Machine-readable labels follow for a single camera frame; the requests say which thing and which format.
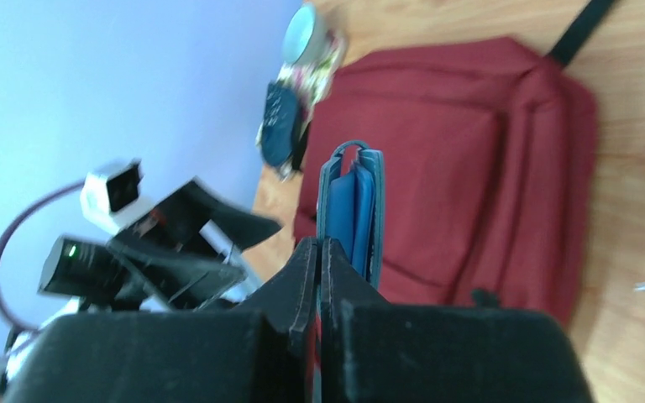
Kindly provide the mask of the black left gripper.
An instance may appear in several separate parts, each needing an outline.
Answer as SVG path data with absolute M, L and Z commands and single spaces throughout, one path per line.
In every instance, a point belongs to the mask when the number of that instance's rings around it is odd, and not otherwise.
M 271 217 L 218 198 L 195 177 L 123 229 L 135 236 L 116 236 L 107 246 L 58 237 L 39 292 L 124 308 L 153 296 L 171 310 L 201 310 L 247 277 L 241 267 L 208 258 L 212 246 L 201 230 L 210 222 L 241 250 L 282 229 Z

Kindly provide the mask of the blue snap wallet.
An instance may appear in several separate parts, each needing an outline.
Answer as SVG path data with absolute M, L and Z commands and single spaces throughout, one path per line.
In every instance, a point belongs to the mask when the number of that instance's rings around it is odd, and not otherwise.
M 322 165 L 317 237 L 337 239 L 353 269 L 380 286 L 385 230 L 385 160 L 360 140 L 340 144 Z

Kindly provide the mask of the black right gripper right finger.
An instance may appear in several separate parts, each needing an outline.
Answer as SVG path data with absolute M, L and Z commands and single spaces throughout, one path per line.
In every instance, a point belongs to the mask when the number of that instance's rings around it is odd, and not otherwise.
M 325 402 L 590 402 L 572 343 L 538 311 L 492 294 L 472 307 L 388 302 L 339 242 L 320 248 Z

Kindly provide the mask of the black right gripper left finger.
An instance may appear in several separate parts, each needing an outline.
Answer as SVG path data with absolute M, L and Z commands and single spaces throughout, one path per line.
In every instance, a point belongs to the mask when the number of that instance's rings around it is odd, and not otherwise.
M 312 402 L 317 241 L 227 311 L 55 319 L 6 402 Z

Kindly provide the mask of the red backpack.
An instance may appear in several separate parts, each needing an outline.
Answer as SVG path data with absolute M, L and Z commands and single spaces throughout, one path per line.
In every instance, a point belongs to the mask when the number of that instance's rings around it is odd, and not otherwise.
M 546 55 L 501 37 L 378 50 L 339 69 L 313 114 L 294 239 L 322 221 L 323 163 L 362 140 L 385 159 L 387 300 L 467 306 L 487 290 L 569 323 L 598 122 L 564 70 L 610 8 L 589 2 Z

